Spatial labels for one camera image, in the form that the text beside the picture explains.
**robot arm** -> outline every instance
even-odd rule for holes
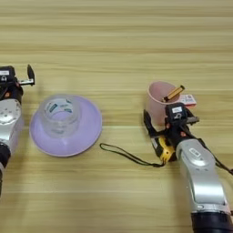
[[[198,122],[198,118],[181,103],[167,106],[166,113],[167,140],[176,150],[186,180],[194,232],[233,232],[230,209],[216,172],[216,159],[187,126]]]
[[[194,232],[233,232],[214,156],[197,139],[180,142],[176,154],[187,182]]]
[[[29,79],[18,81],[12,66],[0,67],[0,195],[2,176],[9,158],[15,153],[19,133],[23,129],[21,101],[23,85],[33,85],[35,75],[28,66]]]

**pink mug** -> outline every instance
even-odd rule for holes
[[[178,102],[180,95],[177,95],[168,103],[162,102],[162,98],[167,96],[175,88],[175,86],[162,81],[154,82],[149,86],[147,91],[146,110],[151,115],[154,124],[160,126],[164,125],[166,117],[166,105]]]

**wooden table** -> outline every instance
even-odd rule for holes
[[[26,87],[25,128],[4,175],[1,233],[188,233],[177,163],[138,166],[100,150],[106,142],[158,162],[142,124],[153,80],[184,85],[201,122],[192,132],[233,167],[233,2],[228,0],[3,0],[0,62]],[[50,157],[28,134],[41,101],[81,95],[103,114],[97,143],[77,157]],[[233,207],[232,177],[218,170]]]

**purple plate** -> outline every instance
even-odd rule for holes
[[[81,118],[77,131],[70,137],[53,138],[43,129],[38,111],[30,123],[30,136],[36,146],[46,154],[55,157],[71,157],[93,146],[102,131],[102,116],[92,102],[75,96],[81,108]]]

